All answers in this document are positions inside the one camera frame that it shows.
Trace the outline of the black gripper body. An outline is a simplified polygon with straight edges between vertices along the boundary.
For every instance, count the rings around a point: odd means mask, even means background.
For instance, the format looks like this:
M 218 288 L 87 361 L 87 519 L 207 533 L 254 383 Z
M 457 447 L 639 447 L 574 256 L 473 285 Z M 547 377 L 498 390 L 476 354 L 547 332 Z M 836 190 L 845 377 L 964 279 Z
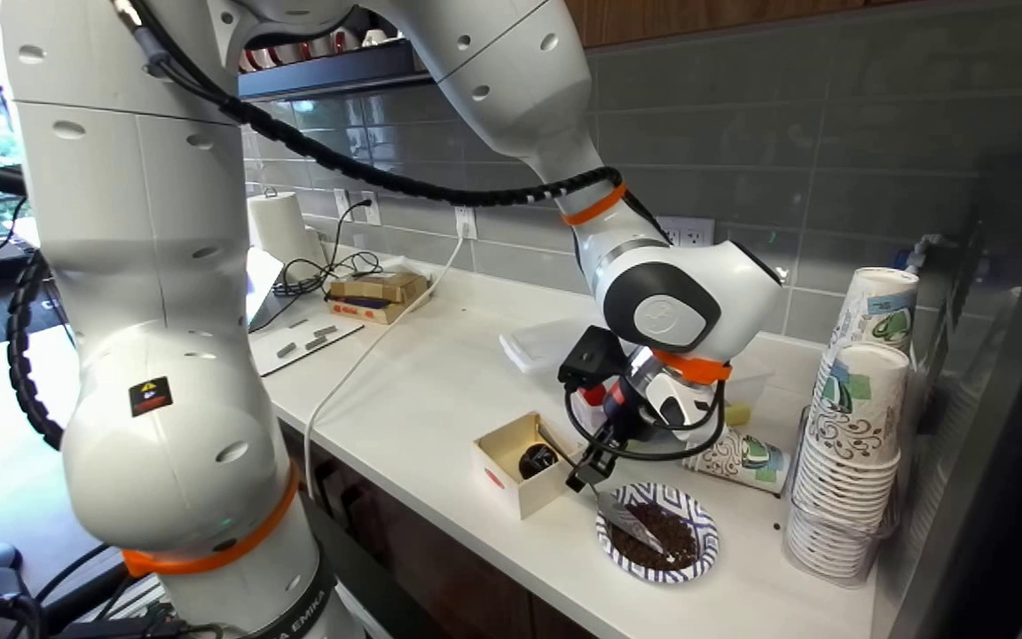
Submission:
M 700 396 L 654 354 L 635 354 L 608 396 L 608 429 L 622 458 L 675 458 L 700 427 Z

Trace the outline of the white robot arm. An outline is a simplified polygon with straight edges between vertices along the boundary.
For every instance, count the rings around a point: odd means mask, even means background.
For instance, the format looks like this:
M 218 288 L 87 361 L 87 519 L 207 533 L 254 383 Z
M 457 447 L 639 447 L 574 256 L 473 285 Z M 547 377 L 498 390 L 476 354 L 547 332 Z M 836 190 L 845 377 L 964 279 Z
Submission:
M 238 57 L 372 12 L 453 113 L 551 198 L 611 333 L 690 400 L 764 332 L 783 279 L 733 241 L 670 241 L 597 153 L 590 66 L 563 0 L 0 0 L 5 96 L 39 254 L 76 333 L 59 455 L 74 519 L 156 577 L 195 637 L 361 639 L 299 499 L 249 351 L 240 137 L 411 196 L 238 96 Z

